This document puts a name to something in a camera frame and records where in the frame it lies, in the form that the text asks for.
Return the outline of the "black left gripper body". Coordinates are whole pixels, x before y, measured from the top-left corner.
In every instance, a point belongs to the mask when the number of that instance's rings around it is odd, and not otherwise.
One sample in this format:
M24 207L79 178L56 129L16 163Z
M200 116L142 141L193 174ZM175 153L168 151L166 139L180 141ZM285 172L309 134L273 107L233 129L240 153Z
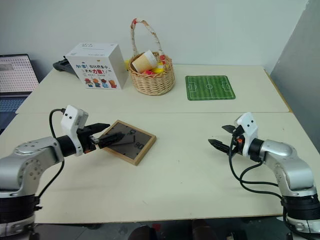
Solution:
M76 134L84 154L96 150L96 145L100 142L97 137L94 137L94 134L97 133L97 130L97 125L87 125L84 128L77 129Z

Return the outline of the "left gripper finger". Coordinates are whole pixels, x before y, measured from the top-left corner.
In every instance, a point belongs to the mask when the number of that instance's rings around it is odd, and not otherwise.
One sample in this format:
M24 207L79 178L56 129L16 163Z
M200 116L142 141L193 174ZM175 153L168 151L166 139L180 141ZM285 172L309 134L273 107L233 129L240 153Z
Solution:
M98 138L97 145L100 149L115 144L123 139L125 135L123 133L104 134Z
M91 125L87 125L85 128L91 133L100 133L103 130L110 127L110 124L107 123L94 123Z

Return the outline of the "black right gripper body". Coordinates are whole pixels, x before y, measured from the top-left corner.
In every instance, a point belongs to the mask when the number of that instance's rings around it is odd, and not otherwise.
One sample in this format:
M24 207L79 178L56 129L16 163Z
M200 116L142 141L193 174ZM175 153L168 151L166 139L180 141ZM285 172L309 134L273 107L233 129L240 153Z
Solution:
M244 129L242 126L238 126L234 129L232 133L231 143L229 147L229 156L234 156L235 154L242 155L243 148L245 144L245 137L244 137Z

